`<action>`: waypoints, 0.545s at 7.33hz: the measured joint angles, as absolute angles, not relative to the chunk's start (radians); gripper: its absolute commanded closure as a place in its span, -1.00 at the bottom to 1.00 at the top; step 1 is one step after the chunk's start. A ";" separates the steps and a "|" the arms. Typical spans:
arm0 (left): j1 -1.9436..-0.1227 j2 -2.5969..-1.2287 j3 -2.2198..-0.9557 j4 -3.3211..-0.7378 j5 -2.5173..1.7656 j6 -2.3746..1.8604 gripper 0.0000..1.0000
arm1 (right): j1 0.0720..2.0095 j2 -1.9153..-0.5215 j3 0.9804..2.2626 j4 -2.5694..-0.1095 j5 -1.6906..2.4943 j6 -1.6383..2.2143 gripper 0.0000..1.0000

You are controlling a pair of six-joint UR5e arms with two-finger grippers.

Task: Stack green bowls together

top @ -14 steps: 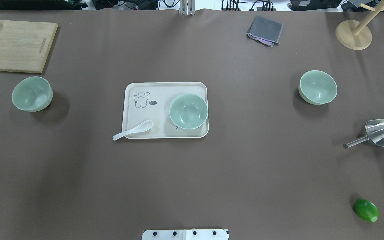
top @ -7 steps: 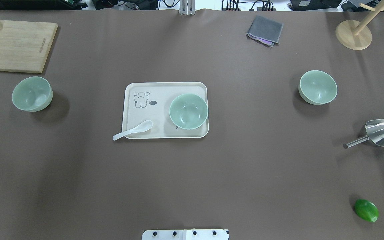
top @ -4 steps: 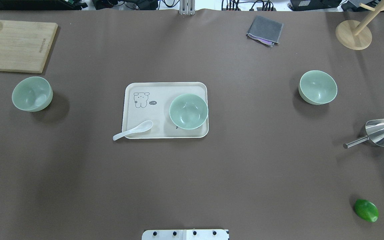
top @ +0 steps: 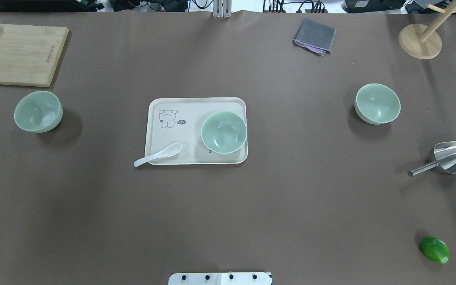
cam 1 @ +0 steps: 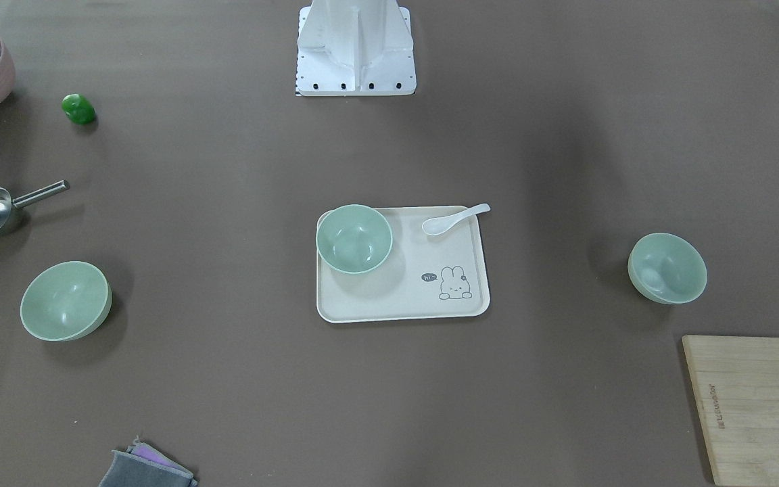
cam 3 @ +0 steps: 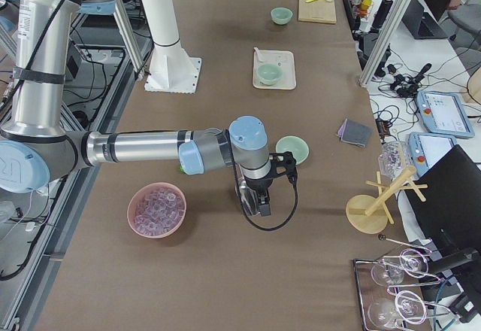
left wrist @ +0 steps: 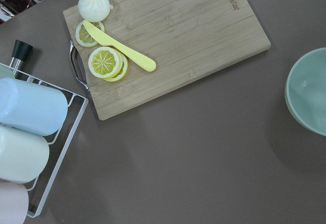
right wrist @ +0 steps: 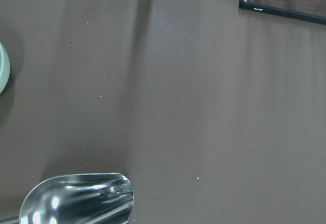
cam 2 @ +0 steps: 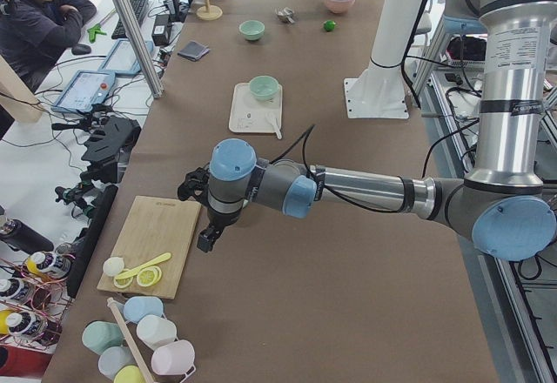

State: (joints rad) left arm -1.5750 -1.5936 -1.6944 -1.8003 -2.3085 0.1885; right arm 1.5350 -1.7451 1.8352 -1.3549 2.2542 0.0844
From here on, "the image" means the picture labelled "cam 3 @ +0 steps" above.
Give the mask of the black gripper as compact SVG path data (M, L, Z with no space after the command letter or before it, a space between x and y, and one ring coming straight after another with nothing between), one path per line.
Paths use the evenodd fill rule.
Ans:
M269 187L274 179L286 176L289 183L296 189L298 172L296 169L296 159L292 152L270 153L268 165L270 170L266 175L259 179L246 177L247 186L257 193L257 204L259 213L262 217L271 215Z

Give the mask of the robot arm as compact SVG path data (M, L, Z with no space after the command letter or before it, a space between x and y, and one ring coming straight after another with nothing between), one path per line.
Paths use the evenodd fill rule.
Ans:
M72 15L115 0L20 0L14 96L1 127L1 186L27 193L71 172L103 162L178 159L197 175L232 167L253 199L245 214L269 215L269 186L286 177L295 184L290 152L272 153L261 120L242 116L225 129L102 134L71 132L60 124Z

